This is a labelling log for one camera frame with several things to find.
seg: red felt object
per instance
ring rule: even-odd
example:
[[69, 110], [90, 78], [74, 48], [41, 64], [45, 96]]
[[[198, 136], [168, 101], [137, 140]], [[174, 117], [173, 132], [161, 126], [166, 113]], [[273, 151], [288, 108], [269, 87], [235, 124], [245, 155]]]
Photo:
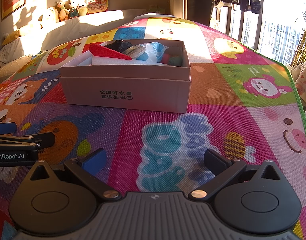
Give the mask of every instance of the red felt object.
[[124, 55], [123, 53], [117, 52], [115, 50], [109, 49], [98, 44], [92, 44], [89, 47], [89, 51], [96, 57], [111, 57], [132, 60], [130, 56]]

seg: cartoon apple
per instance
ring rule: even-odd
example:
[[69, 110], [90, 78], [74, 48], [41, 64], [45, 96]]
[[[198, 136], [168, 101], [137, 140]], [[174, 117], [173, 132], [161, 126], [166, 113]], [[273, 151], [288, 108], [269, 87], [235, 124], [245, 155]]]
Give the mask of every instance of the cartoon apple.
[[47, 63], [50, 65], [56, 65], [63, 62], [68, 56], [73, 57], [76, 51], [77, 46], [80, 45], [81, 39], [77, 41], [70, 41], [64, 43], [57, 48], [55, 48], [47, 57]]

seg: gray plastic base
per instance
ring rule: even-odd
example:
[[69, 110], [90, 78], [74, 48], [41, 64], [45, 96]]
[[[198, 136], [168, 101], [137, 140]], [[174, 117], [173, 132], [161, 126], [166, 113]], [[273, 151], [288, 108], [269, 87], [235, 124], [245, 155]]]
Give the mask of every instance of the gray plastic base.
[[[129, 192], [104, 203], [83, 228], [52, 240], [299, 240], [292, 232], [250, 236], [233, 231], [214, 216], [208, 204], [193, 202], [182, 192]], [[45, 240], [19, 232], [13, 240]]]

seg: white flower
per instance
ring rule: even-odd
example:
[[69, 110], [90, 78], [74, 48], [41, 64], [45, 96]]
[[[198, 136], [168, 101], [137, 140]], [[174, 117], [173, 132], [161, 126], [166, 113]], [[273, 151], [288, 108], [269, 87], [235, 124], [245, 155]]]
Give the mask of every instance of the white flower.
[[285, 91], [283, 88], [282, 88], [282, 89], [279, 89], [278, 91], [279, 91], [281, 94], [284, 94], [284, 95], [286, 94], [286, 91]]

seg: open box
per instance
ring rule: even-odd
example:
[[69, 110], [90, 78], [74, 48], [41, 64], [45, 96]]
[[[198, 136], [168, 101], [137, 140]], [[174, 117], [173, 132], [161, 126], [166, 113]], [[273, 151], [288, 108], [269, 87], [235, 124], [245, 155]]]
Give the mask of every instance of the open box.
[[165, 53], [182, 57], [182, 66], [91, 65], [93, 55], [87, 51], [60, 67], [67, 102], [74, 105], [186, 113], [191, 78], [183, 41], [127, 41], [132, 45], [160, 42], [169, 47]]

